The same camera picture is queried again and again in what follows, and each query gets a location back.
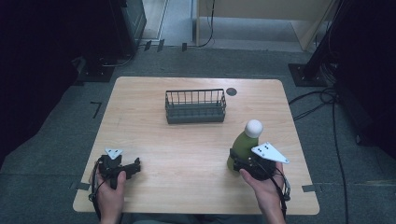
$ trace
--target hand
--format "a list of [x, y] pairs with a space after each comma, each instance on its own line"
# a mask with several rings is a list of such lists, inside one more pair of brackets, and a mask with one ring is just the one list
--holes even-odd
[[[104, 179], [101, 175], [96, 175], [96, 177], [98, 185], [103, 183]], [[107, 182], [98, 189], [97, 202], [101, 212], [101, 224], [118, 223], [124, 204], [125, 180], [126, 173], [121, 171], [117, 179], [117, 189], [112, 189]]]
[[[281, 162], [276, 163], [276, 168], [283, 174], [283, 165]], [[277, 175], [273, 176], [275, 182], [283, 189], [284, 179], [276, 170]], [[277, 194], [276, 187], [271, 179], [263, 181], [253, 178], [250, 173], [244, 169], [239, 170], [244, 180], [253, 188], [256, 194], [262, 214], [265, 215], [268, 223], [286, 223], [280, 209], [280, 199]]]

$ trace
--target gray carpet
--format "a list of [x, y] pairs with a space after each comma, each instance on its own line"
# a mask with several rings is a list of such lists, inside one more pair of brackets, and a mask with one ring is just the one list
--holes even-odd
[[[262, 50], [164, 48], [140, 49], [117, 67], [109, 83], [72, 86], [39, 133], [7, 156], [0, 173], [1, 223], [96, 223], [95, 214], [73, 210], [79, 182], [117, 77], [276, 78], [289, 100], [323, 88], [294, 86], [288, 63], [306, 63], [311, 54]], [[97, 108], [92, 102], [103, 103]], [[312, 95], [290, 106], [293, 116], [320, 104]], [[344, 165], [350, 223], [395, 223], [396, 161], [377, 147], [355, 144], [356, 133], [341, 105], [335, 107]], [[288, 223], [345, 223], [343, 181], [332, 132], [332, 107], [296, 121], [320, 212], [288, 216]]]

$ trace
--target wrist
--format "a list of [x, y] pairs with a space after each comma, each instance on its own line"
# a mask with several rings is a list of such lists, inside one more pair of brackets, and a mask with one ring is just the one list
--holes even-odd
[[117, 224], [120, 217], [102, 217], [99, 224]]
[[283, 218], [282, 210], [279, 208], [267, 209], [262, 213], [265, 216], [268, 224], [280, 224], [286, 223], [285, 218]]

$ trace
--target black cable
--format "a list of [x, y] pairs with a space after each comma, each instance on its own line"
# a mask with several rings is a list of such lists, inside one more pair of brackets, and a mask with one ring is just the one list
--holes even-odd
[[92, 182], [91, 182], [91, 194], [88, 196], [88, 199], [92, 202], [93, 204], [93, 208], [95, 209], [95, 213], [98, 216], [99, 220], [101, 219], [101, 213], [99, 210], [99, 204], [97, 201], [97, 193], [99, 188], [105, 183], [105, 181], [103, 181], [99, 186], [96, 187], [97, 184], [97, 180], [96, 180], [96, 170], [97, 167], [99, 165], [99, 161], [100, 159], [96, 162], [96, 164], [93, 166], [92, 169]]
[[341, 162], [340, 150], [338, 147], [337, 131], [336, 131], [336, 127], [335, 127], [335, 102], [332, 104], [332, 132], [334, 135], [335, 151], [337, 154], [338, 164], [340, 165], [341, 177], [343, 179], [344, 207], [346, 209], [346, 224], [348, 224], [349, 223], [349, 212], [348, 212], [348, 204], [347, 204], [347, 181], [346, 181], [343, 163]]
[[265, 168], [262, 167], [262, 165], [261, 165], [259, 162], [256, 161], [256, 163], [257, 163], [257, 165], [259, 165], [260, 168], [262, 168], [262, 170], [269, 176], [270, 180], [271, 180], [271, 181], [273, 182], [273, 184], [275, 185], [277, 195], [279, 196], [279, 199], [280, 199], [280, 204], [281, 204], [281, 210], [282, 210], [283, 218], [284, 218], [285, 221], [286, 221], [286, 211], [288, 210], [288, 207], [286, 206], [285, 197], [284, 197], [284, 194], [283, 194], [283, 192], [282, 192], [282, 189], [281, 189], [281, 188], [279, 187], [279, 185], [276, 183], [276, 181], [274, 180], [274, 178], [265, 170]]
[[[300, 96], [294, 98], [293, 100], [289, 101], [289, 105], [292, 105], [292, 104], [294, 104], [295, 102], [297, 102], [297, 101], [299, 101], [299, 100], [305, 98], [305, 97], [308, 96], [308, 95], [319, 94], [320, 100], [321, 100], [321, 102], [322, 102], [320, 105], [317, 105], [317, 106], [314, 107], [313, 109], [310, 109], [310, 110], [308, 110], [308, 111], [305, 111], [304, 113], [302, 113], [302, 114], [300, 114], [300, 115], [294, 117], [293, 120], [296, 121], [296, 120], [298, 120], [298, 119], [302, 119], [302, 118], [308, 116], [309, 114], [311, 114], [311, 113], [317, 111], [318, 109], [322, 108], [323, 106], [328, 105], [328, 104], [332, 104], [332, 103], [335, 101], [335, 96], [332, 95], [331, 90], [332, 90], [332, 88], [327, 88], [327, 89], [324, 89], [323, 91], [311, 91], [311, 92], [309, 92], [309, 93], [300, 95]], [[331, 99], [330, 99], [330, 100], [325, 100], [325, 99], [323, 98], [324, 95], [330, 96]]]
[[210, 37], [209, 37], [209, 39], [206, 41], [206, 43], [204, 43], [203, 45], [200, 45], [200, 46], [193, 46], [193, 47], [202, 48], [202, 47], [206, 46], [206, 45], [210, 42], [210, 40], [212, 39], [212, 37], [213, 37], [213, 17], [214, 17], [214, 14], [215, 14], [215, 2], [216, 2], [216, 0], [213, 0], [213, 3], [212, 3], [212, 15], [211, 15], [210, 25], [209, 25], [209, 27], [210, 27]]
[[331, 64], [330, 62], [325, 62], [320, 65], [320, 70], [323, 76], [326, 77], [332, 84], [336, 82], [336, 78], [334, 76], [336, 64]]
[[287, 191], [288, 190], [288, 187], [287, 187], [287, 185], [289, 184], [289, 181], [288, 181], [288, 179], [285, 177], [285, 175], [282, 173], [282, 172], [280, 172], [280, 170], [279, 169], [277, 169], [278, 171], [279, 171], [279, 175], [281, 175], [282, 176], [282, 178], [283, 178], [283, 181], [284, 181], [284, 190], [283, 190], [283, 196], [285, 197], [286, 195], [287, 195], [287, 197], [289, 197], [288, 199], [286, 199], [285, 198], [285, 200], [286, 201], [289, 201], [290, 200], [290, 189], [289, 189], [289, 191]]
[[132, 58], [134, 57], [133, 54], [131, 54], [131, 56], [123, 63], [115, 63], [115, 64], [101, 64], [103, 67], [119, 67], [119, 66], [123, 66], [125, 64], [127, 64], [129, 61], [132, 60]]
[[[328, 88], [325, 89], [323, 91], [311, 91], [307, 94], [303, 94], [301, 96], [298, 96], [296, 98], [294, 98], [293, 100], [291, 100], [289, 102], [289, 105], [295, 103], [298, 100], [301, 100], [303, 98], [305, 98], [305, 96], [311, 95], [311, 94], [315, 94], [315, 93], [319, 93], [320, 94], [320, 101], [322, 102], [321, 105], [315, 107], [314, 109], [311, 109], [307, 112], [304, 112], [303, 116], [300, 117], [299, 119], [305, 117], [306, 115], [316, 111], [318, 108], [326, 105], [326, 104], [332, 104], [332, 133], [333, 133], [333, 137], [334, 137], [334, 145], [335, 145], [335, 152], [337, 154], [337, 160], [338, 160], [338, 164], [340, 166], [340, 171], [341, 171], [341, 177], [343, 180], [343, 189], [344, 189], [344, 206], [346, 209], [346, 213], [345, 213], [345, 219], [346, 219], [346, 224], [349, 223], [349, 212], [348, 212], [348, 201], [347, 201], [347, 181], [346, 181], [346, 176], [345, 176], [345, 172], [344, 172], [344, 167], [343, 167], [343, 163], [341, 162], [341, 156], [340, 156], [340, 150], [339, 150], [339, 146], [338, 146], [338, 138], [337, 138], [337, 130], [336, 130], [336, 125], [335, 125], [335, 104], [337, 102], [337, 95], [336, 94], [332, 94], [335, 93], [335, 90], [333, 88]], [[328, 95], [331, 96], [332, 99], [326, 101], [323, 97], [324, 95]]]

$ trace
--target black wire basket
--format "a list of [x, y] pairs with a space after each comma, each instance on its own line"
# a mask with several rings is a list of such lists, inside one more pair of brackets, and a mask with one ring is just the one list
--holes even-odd
[[166, 91], [165, 110], [169, 124], [223, 122], [224, 89]]

